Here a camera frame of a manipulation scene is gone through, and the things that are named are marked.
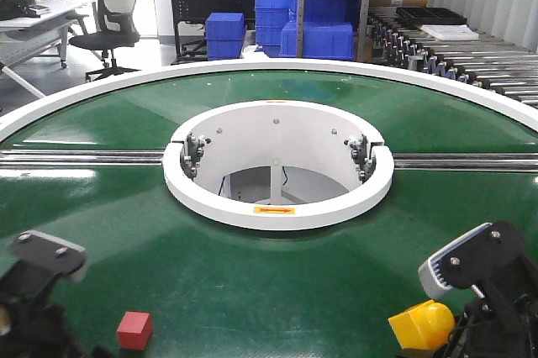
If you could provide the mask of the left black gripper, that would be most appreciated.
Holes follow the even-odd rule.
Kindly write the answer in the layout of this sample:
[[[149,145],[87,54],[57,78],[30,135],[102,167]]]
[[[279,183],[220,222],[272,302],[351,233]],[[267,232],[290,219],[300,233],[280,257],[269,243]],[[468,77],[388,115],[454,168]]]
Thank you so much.
[[[86,249],[31,229],[18,234],[8,251],[19,261],[1,277],[1,356],[112,357],[102,345],[86,350],[65,321],[65,307],[49,300],[62,277],[84,278]]]

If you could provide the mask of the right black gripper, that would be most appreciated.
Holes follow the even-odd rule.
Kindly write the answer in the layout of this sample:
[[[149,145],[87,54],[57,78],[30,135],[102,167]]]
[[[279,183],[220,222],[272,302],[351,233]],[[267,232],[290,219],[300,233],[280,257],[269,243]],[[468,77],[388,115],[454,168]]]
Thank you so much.
[[[486,222],[422,263],[419,280],[430,298],[474,286],[482,293],[429,357],[537,356],[537,265],[524,251],[525,237],[515,224]]]

